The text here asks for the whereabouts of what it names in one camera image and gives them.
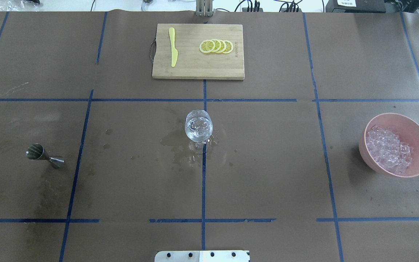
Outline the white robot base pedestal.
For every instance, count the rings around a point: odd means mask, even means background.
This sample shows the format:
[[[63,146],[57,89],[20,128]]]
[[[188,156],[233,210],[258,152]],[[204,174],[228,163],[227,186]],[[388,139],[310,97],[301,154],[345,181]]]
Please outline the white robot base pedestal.
[[[250,262],[249,251],[245,250],[183,250],[160,251],[155,262]]]

